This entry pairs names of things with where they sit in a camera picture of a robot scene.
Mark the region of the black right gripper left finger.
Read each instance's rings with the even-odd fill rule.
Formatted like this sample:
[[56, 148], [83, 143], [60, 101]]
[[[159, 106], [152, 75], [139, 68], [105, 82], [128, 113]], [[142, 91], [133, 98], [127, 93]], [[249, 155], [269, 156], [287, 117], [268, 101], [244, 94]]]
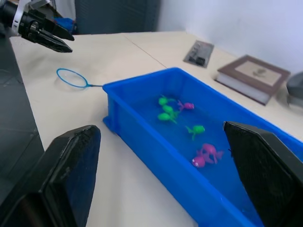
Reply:
[[95, 125], [56, 137], [2, 202], [1, 226], [86, 226], [100, 143], [101, 133]]

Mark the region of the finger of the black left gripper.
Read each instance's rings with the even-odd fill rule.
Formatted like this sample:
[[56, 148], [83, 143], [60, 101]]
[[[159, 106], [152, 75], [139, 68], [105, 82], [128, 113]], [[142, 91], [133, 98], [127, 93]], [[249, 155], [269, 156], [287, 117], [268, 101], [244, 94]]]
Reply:
[[74, 41], [72, 35], [74, 29], [74, 21], [70, 18], [53, 18], [53, 20], [46, 20], [45, 30], [56, 37]]
[[53, 34], [41, 29], [36, 33], [36, 43], [43, 45], [55, 52], [71, 53], [73, 50], [64, 41]]

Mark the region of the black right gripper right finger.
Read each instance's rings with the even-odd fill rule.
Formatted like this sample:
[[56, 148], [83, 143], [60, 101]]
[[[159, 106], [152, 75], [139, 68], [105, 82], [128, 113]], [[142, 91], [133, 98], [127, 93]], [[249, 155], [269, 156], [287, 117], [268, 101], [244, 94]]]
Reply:
[[303, 163], [272, 132], [226, 121], [239, 178], [266, 227], [303, 225]]

